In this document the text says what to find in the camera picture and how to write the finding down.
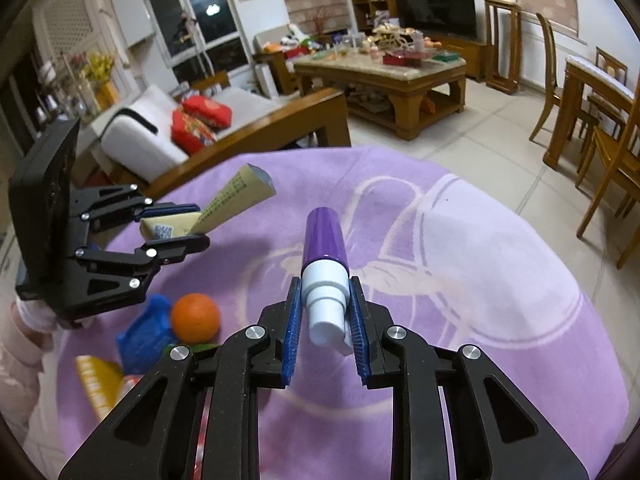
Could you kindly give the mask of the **beige jacket forearm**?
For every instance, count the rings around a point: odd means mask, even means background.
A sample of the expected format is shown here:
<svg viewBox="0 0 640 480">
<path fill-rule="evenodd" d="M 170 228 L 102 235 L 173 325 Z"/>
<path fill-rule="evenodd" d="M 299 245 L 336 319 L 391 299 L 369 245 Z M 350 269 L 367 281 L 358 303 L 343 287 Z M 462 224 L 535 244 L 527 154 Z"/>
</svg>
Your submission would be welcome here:
<svg viewBox="0 0 640 480">
<path fill-rule="evenodd" d="M 40 396 L 42 359 L 53 348 L 57 327 L 55 314 L 41 300 L 15 296 L 1 311 L 1 415 L 19 444 L 28 434 Z"/>
</svg>

